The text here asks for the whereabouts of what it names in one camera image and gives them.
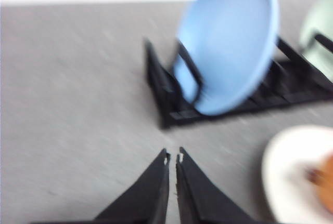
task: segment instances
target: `white plate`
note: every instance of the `white plate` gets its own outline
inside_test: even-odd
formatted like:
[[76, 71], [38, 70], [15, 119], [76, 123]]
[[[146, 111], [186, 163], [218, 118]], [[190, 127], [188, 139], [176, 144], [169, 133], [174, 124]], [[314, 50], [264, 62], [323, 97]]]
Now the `white plate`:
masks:
[[268, 144], [262, 161], [264, 191], [278, 222], [332, 224], [333, 214], [320, 203], [305, 169], [333, 152], [333, 128], [296, 126]]

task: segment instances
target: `blue plate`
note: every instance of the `blue plate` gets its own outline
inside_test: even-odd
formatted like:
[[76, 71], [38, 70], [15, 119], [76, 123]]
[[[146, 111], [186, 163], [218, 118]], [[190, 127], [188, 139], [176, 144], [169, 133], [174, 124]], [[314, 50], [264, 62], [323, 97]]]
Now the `blue plate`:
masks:
[[[218, 115], [251, 95], [271, 63], [277, 31], [277, 0], [196, 0], [178, 30], [203, 77], [195, 108]], [[180, 57], [174, 75], [191, 103], [197, 84]]]

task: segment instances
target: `gray countertop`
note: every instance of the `gray countertop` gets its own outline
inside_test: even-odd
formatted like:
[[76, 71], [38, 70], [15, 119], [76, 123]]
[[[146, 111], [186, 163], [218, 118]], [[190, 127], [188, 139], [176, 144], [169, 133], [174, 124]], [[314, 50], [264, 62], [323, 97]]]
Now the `gray countertop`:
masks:
[[[280, 0], [281, 36], [297, 46], [316, 0]], [[171, 59], [185, 3], [1, 8], [3, 223], [89, 220], [166, 147], [167, 223], [179, 223], [175, 157], [184, 146], [253, 218], [272, 220], [261, 186], [267, 142], [299, 124], [333, 126], [333, 105], [307, 104], [171, 131], [157, 127], [143, 37]]]

